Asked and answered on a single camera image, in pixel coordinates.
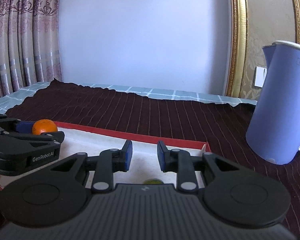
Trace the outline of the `dark striped table cloth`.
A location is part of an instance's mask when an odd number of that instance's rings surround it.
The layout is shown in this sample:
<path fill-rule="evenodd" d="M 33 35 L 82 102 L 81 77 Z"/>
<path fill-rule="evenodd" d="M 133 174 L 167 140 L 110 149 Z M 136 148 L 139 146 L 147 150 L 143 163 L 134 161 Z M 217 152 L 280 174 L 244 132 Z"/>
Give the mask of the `dark striped table cloth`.
<path fill-rule="evenodd" d="M 70 124 L 154 137 L 207 142 L 218 155 L 279 180 L 290 192 L 284 224 L 300 235 L 300 153 L 287 165 L 273 165 L 254 154 L 245 133 L 254 105 L 151 99 L 54 80 L 20 105 L 7 110 L 12 118 L 51 119 Z"/>

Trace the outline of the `orange mandarin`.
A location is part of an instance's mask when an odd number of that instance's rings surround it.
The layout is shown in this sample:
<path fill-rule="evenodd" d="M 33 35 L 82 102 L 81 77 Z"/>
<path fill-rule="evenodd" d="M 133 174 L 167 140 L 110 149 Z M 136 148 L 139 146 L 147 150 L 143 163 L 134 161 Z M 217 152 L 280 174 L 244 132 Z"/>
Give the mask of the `orange mandarin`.
<path fill-rule="evenodd" d="M 32 134 L 40 135 L 42 133 L 57 132 L 57 125 L 49 119 L 40 119 L 36 121 L 32 126 Z"/>

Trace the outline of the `light blue checked sheet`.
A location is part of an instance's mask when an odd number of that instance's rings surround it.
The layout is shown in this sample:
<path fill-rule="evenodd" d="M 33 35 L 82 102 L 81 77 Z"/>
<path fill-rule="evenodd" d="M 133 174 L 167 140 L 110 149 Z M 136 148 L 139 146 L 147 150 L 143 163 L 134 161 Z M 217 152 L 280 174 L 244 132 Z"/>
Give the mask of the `light blue checked sheet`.
<path fill-rule="evenodd" d="M 21 88 L 20 90 L 13 92 L 9 95 L 0 98 L 0 114 L 4 114 L 8 109 L 13 108 L 16 105 L 20 105 L 27 97 L 34 96 L 40 89 L 44 89 L 50 85 L 49 82 L 38 82 L 34 85 Z M 235 107 L 240 103 L 248 103 L 256 105 L 256 100 L 243 99 L 243 98 L 232 98 L 229 96 L 203 94 L 197 92 L 186 92 L 181 90 L 171 89 L 158 89 L 158 88 L 143 88 L 143 87 L 132 87 L 132 86 L 119 86 L 119 85 L 100 85 L 93 84 L 88 85 L 93 88 L 107 88 L 113 89 L 117 92 L 135 93 L 140 96 L 147 96 L 151 99 L 170 99 L 170 100 L 192 100 L 202 103 L 216 103 L 216 104 L 230 104 Z"/>

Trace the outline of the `pink patterned curtain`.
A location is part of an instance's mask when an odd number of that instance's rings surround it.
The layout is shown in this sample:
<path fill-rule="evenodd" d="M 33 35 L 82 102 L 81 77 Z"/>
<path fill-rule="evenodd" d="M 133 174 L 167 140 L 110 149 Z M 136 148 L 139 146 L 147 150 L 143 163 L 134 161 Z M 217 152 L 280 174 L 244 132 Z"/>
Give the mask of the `pink patterned curtain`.
<path fill-rule="evenodd" d="M 0 97 L 62 80 L 59 0 L 0 0 Z"/>

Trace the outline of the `red shallow box tray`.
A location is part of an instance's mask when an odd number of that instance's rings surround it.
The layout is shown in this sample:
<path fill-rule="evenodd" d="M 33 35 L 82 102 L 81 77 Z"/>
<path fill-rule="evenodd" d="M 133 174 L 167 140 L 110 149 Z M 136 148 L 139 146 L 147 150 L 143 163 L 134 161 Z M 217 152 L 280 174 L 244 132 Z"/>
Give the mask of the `red shallow box tray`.
<path fill-rule="evenodd" d="M 211 151 L 207 142 L 153 137 L 66 122 L 57 122 L 56 124 L 58 129 L 65 134 L 65 139 L 61 144 L 60 160 L 78 152 L 85 152 L 92 157 L 110 148 L 121 149 L 126 140 L 133 142 L 133 155 L 129 171 L 116 172 L 114 184 L 142 184 L 150 179 L 158 179 L 165 184 L 175 185 L 177 175 L 173 172 L 164 173 L 160 169 L 157 157 L 159 140 L 163 141 L 169 150 L 179 148 L 197 157 L 201 157 L 204 152 Z"/>

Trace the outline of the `blue electric kettle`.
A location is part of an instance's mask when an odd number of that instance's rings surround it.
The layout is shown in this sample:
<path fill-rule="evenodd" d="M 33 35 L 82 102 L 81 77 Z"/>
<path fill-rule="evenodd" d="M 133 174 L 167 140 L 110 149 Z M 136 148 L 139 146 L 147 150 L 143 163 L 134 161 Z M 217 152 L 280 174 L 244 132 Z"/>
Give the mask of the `blue electric kettle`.
<path fill-rule="evenodd" d="M 263 47 L 267 75 L 245 138 L 262 159 L 290 163 L 300 147 L 300 44 Z"/>

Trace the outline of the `white wall switch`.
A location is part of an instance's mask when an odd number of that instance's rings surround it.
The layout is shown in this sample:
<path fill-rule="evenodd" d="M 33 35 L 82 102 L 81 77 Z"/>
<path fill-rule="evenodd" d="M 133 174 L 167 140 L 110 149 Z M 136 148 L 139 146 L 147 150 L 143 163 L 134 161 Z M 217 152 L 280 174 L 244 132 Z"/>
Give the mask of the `white wall switch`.
<path fill-rule="evenodd" d="M 267 75 L 267 68 L 257 66 L 255 68 L 254 86 L 262 88 Z"/>

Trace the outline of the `gold picture frame moulding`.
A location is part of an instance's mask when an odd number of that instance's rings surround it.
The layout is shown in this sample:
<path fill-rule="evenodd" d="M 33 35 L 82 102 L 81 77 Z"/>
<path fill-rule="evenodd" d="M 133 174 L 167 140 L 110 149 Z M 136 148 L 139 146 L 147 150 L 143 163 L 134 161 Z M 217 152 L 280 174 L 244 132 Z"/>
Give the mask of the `gold picture frame moulding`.
<path fill-rule="evenodd" d="M 226 96 L 242 94 L 248 49 L 248 0 L 230 0 L 231 44 Z"/>

